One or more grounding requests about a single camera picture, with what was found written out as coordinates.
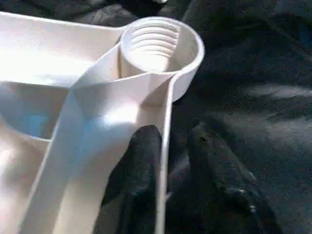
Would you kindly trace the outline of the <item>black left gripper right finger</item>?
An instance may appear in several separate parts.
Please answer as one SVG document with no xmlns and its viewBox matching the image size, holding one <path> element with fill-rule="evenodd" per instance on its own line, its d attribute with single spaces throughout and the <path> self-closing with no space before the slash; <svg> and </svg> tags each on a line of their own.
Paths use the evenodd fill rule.
<svg viewBox="0 0 312 234">
<path fill-rule="evenodd" d="M 275 233 L 275 214 L 255 176 L 204 122 L 170 145 L 170 232 Z"/>
</svg>

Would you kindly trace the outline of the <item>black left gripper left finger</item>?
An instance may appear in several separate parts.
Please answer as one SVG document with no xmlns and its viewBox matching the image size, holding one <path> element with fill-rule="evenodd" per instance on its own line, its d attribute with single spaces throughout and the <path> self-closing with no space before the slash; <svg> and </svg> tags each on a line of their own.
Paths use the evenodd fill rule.
<svg viewBox="0 0 312 234">
<path fill-rule="evenodd" d="M 100 205 L 100 233 L 154 233 L 160 149 L 161 135 L 156 126 L 146 125 L 133 133 L 105 188 Z"/>
</svg>

